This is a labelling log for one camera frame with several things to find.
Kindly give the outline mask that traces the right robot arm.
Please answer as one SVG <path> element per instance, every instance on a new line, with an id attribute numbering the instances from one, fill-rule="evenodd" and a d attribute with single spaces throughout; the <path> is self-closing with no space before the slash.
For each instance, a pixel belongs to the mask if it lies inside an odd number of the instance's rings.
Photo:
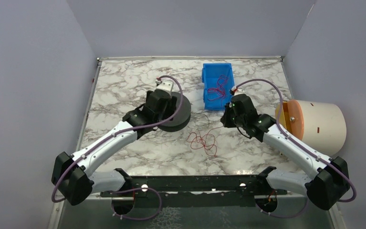
<path id="1" fill-rule="evenodd" d="M 304 175 L 277 168 L 265 169 L 262 181 L 272 189 L 302 194 L 318 208 L 329 210 L 342 201 L 350 184 L 347 162 L 324 155 L 294 137 L 268 114 L 258 114 L 251 98 L 235 95 L 224 106 L 221 123 L 226 128 L 241 128 L 249 138 L 256 138 L 297 164 Z"/>

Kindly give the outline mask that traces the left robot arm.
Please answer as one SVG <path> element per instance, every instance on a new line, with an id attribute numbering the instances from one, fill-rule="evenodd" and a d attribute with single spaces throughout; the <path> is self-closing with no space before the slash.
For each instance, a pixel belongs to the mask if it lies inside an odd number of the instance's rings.
<path id="1" fill-rule="evenodd" d="M 68 201 L 71 205 L 83 202 L 99 181 L 92 177 L 96 169 L 117 151 L 170 121 L 179 113 L 183 93 L 163 89 L 148 91 L 145 102 L 127 112 L 108 133 L 87 148 L 72 154 L 59 153 L 54 161 L 51 182 L 54 203 Z"/>

